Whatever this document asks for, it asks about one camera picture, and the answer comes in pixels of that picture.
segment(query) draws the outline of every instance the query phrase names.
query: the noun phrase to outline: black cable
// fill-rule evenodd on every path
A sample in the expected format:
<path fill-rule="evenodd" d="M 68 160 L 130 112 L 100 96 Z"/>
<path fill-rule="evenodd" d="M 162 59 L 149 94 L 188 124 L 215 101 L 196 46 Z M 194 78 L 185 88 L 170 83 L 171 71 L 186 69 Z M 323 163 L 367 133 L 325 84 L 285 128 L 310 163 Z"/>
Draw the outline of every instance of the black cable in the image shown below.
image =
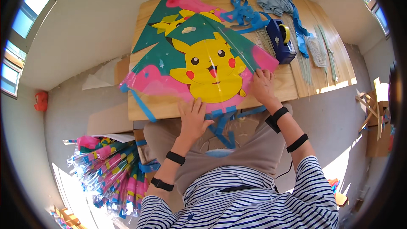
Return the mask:
<path fill-rule="evenodd" d="M 281 176 L 283 176 L 284 174 L 289 173 L 289 172 L 291 171 L 291 167 L 292 167 L 292 166 L 293 166 L 293 160 L 291 160 L 290 169 L 288 169 L 288 171 L 287 171 L 287 172 L 285 172 L 285 173 L 283 173 L 282 175 L 277 176 L 277 177 L 275 178 L 275 180 L 277 180 L 278 178 L 280 178 L 280 177 L 281 177 Z"/>

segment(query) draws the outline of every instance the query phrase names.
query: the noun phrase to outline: red bag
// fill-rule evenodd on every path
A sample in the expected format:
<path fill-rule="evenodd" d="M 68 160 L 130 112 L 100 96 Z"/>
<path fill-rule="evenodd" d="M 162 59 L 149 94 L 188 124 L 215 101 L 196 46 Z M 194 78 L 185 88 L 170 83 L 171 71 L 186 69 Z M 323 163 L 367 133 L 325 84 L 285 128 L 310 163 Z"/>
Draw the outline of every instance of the red bag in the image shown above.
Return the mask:
<path fill-rule="evenodd" d="M 35 100 L 37 104 L 34 104 L 36 110 L 46 111 L 48 106 L 48 94 L 44 91 L 41 91 L 35 94 Z"/>

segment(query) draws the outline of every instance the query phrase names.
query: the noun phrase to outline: black wristband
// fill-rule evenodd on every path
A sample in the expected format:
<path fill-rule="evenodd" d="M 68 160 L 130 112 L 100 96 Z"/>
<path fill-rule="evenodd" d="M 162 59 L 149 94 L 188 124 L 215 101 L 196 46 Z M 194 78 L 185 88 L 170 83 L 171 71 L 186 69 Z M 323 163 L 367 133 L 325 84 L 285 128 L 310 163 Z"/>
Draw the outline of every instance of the black wristband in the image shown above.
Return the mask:
<path fill-rule="evenodd" d="M 280 119 L 280 117 L 288 112 L 288 109 L 285 108 L 284 106 L 278 109 L 273 115 L 273 121 L 277 124 L 277 121 Z"/>
<path fill-rule="evenodd" d="M 278 134 L 280 131 L 280 128 L 277 125 L 277 120 L 280 119 L 280 117 L 288 112 L 288 109 L 285 108 L 284 106 L 278 109 L 274 115 L 270 115 L 266 119 L 266 123 Z"/>
<path fill-rule="evenodd" d="M 168 192 L 171 192 L 174 189 L 174 185 L 167 184 L 160 179 L 152 178 L 151 184 L 153 184 L 156 188 L 164 189 Z"/>
<path fill-rule="evenodd" d="M 292 145 L 287 147 L 287 152 L 290 153 L 298 149 L 306 140 L 308 140 L 308 135 L 301 135 Z"/>
<path fill-rule="evenodd" d="M 172 160 L 176 163 L 179 163 L 181 166 L 185 163 L 185 157 L 178 155 L 177 153 L 168 151 L 166 158 Z"/>

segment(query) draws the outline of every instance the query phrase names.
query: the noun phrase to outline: pikachu cheek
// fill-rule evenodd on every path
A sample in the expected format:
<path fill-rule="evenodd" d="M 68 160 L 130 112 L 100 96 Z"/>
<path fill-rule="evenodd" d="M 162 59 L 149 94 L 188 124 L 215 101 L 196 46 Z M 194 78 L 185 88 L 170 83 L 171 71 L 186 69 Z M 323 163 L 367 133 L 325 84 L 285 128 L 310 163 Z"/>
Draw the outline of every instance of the pikachu cheek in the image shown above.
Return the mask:
<path fill-rule="evenodd" d="M 186 76 L 192 80 L 195 77 L 195 74 L 192 71 L 187 71 Z"/>
<path fill-rule="evenodd" d="M 230 66 L 231 68 L 234 68 L 235 65 L 236 65 L 236 60 L 235 60 L 235 59 L 229 59 L 229 66 Z"/>

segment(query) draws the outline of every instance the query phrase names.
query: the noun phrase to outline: wooden table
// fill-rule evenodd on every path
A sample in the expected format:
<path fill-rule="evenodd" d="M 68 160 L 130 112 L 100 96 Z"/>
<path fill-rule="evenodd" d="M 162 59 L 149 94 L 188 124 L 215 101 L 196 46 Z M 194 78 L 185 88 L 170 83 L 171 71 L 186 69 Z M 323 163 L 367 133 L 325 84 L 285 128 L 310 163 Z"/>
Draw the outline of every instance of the wooden table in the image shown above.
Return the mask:
<path fill-rule="evenodd" d="M 201 1 L 216 7 L 220 7 L 228 12 L 234 9 L 233 5 L 230 3 L 230 0 Z M 262 11 L 262 8 L 256 3 L 257 0 L 247 1 L 255 11 Z M 131 50 L 133 50 L 138 38 L 141 35 L 141 32 L 143 31 L 151 14 L 155 10 L 155 7 L 159 2 L 160 0 L 150 0 L 141 4 L 135 26 Z M 343 45 L 338 32 L 334 28 L 332 22 L 329 20 L 328 16 L 321 8 L 321 6 L 309 0 L 293 0 L 293 3 L 298 9 L 298 13 L 300 14 L 300 19 L 303 26 L 307 28 L 309 32 L 315 34 L 313 28 L 314 25 L 320 24 L 324 28 L 329 46 L 334 52 L 338 82 L 337 85 L 333 83 L 332 73 L 329 67 L 328 76 L 326 78 L 324 70 L 314 65 L 314 63 L 312 62 L 312 57 L 310 55 L 313 84 L 312 86 L 308 85 L 302 77 L 300 65 L 297 58 L 295 58 L 291 62 L 291 64 L 278 65 L 278 68 L 274 72 L 276 76 L 275 94 L 278 99 L 280 101 L 288 101 L 338 89 L 351 84 L 356 84 L 353 67 L 350 62 L 348 53 L 346 52 L 345 46 Z M 272 18 L 280 18 L 274 14 L 270 14 L 270 16 Z M 262 47 L 261 42 L 259 41 L 255 32 L 244 34 L 244 36 Z M 153 47 L 154 45 L 142 49 L 134 54 L 131 54 L 129 68 L 130 71 Z M 163 98 L 162 96 L 146 95 L 139 91 L 136 92 L 157 119 L 180 116 L 177 109 L 177 97 L 166 96 L 165 98 Z M 128 101 L 129 120 L 147 120 L 147 117 L 140 109 L 130 92 Z M 254 99 L 254 97 L 249 94 L 243 100 L 243 102 L 237 106 L 237 109 L 245 109 L 259 105 L 260 103 L 257 102 L 256 99 Z"/>

